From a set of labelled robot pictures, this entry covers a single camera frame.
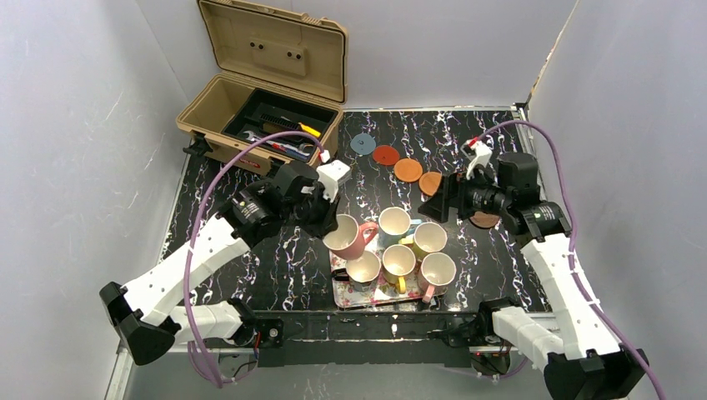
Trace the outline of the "orange wood coaster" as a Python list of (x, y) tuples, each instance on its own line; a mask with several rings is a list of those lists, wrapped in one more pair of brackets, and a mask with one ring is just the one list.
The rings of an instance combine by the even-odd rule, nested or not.
[(399, 159), (394, 165), (395, 177), (405, 183), (417, 182), (423, 173), (420, 162), (409, 157)]

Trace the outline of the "blue grey coaster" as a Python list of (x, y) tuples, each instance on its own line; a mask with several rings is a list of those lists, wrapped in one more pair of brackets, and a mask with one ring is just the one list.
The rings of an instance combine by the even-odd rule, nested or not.
[(359, 155), (369, 155), (377, 147), (377, 143), (370, 134), (360, 133), (352, 137), (349, 146)]

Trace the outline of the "tan plastic toolbox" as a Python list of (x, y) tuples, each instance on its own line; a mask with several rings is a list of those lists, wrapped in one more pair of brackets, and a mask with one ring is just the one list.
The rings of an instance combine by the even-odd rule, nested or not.
[(309, 161), (320, 164), (322, 151), (338, 152), (338, 126), (348, 95), (348, 33), (337, 22), (245, 1), (202, 1), (198, 5), (219, 67), (205, 88), (178, 115), (178, 128), (191, 143), (186, 153), (265, 175), (293, 160), (262, 145), (299, 131), (270, 134), (255, 142), (222, 133), (257, 89), (297, 99), (337, 115)]

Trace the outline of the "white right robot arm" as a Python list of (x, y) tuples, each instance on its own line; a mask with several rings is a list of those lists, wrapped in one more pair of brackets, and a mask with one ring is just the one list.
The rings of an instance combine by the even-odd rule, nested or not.
[(418, 211), (439, 223), (455, 208), (459, 220), (475, 213), (499, 217), (538, 276), (551, 303), (559, 333), (533, 320), (509, 298), (480, 303), (477, 332), (511, 342), (542, 371), (553, 399), (619, 399), (644, 376), (647, 357), (631, 352), (598, 316), (598, 303), (577, 284), (581, 271), (571, 267), (572, 228), (561, 207), (540, 197), (539, 166), (534, 156), (510, 152), (498, 159), (491, 175), (483, 165), (470, 173), (442, 177), (436, 193)]

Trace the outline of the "light wood coaster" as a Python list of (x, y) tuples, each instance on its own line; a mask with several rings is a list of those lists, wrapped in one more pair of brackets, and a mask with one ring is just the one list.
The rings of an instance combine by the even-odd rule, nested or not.
[(426, 196), (433, 196), (439, 188), (442, 177), (440, 172), (425, 172), (418, 180), (420, 191)]

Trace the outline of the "red coaster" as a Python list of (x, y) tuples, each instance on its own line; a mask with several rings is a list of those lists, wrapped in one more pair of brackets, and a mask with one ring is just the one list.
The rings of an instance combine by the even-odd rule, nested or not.
[(377, 146), (372, 157), (376, 163), (383, 166), (394, 166), (400, 159), (399, 152), (389, 145)]

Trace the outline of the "dark walnut wooden coaster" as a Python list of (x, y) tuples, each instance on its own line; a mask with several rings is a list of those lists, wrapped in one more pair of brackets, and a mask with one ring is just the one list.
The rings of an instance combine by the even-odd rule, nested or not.
[(476, 212), (469, 221), (479, 229), (491, 229), (499, 223), (500, 217), (485, 212)]

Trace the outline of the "floral rectangular tray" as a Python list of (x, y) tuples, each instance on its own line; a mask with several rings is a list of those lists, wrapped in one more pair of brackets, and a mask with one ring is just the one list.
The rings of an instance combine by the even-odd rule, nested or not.
[[(378, 245), (378, 234), (375, 238), (365, 247), (365, 250), (375, 253), (382, 262), (382, 257), (384, 251), (388, 248), (382, 248)], [(340, 260), (339, 258), (329, 251), (329, 259), (331, 272), (338, 266)], [(333, 300), (337, 307), (342, 309), (348, 308), (367, 308), (373, 306), (383, 306), (393, 303), (405, 303), (420, 300), (422, 301), (422, 292), (418, 284), (418, 271), (420, 263), (418, 260), (416, 266), (411, 275), (406, 278), (407, 292), (405, 294), (399, 294), (395, 291), (389, 283), (386, 282), (383, 275), (383, 264), (381, 273), (377, 283), (369, 290), (364, 292), (355, 292), (346, 283), (335, 283), (332, 279), (333, 284)], [(447, 292), (449, 286), (444, 289), (442, 293), (435, 296), (441, 296)]]

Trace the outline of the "light blue mug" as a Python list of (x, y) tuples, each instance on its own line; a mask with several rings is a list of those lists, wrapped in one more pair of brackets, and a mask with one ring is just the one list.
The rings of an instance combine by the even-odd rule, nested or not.
[(422, 222), (420, 219), (411, 218), (401, 207), (385, 208), (378, 220), (378, 245), (387, 248), (398, 243), (402, 238), (412, 234)]

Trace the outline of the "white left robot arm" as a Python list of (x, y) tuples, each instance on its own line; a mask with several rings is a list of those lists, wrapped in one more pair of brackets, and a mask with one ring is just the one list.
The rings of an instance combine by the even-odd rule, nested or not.
[(339, 160), (313, 168), (292, 161), (273, 177), (236, 192), (170, 256), (130, 282), (99, 291), (108, 320), (138, 366), (174, 345), (202, 338), (235, 339), (259, 318), (241, 300), (192, 306), (188, 295), (221, 267), (255, 249), (282, 228), (298, 227), (322, 239), (338, 227), (339, 189), (351, 168)]

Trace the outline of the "green mug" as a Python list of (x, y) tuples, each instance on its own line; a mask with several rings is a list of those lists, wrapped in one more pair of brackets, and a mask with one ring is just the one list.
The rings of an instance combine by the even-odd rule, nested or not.
[(411, 248), (416, 259), (421, 262), (431, 253), (442, 252), (447, 241), (448, 235), (441, 225), (436, 222), (423, 222), (401, 238), (398, 244)]

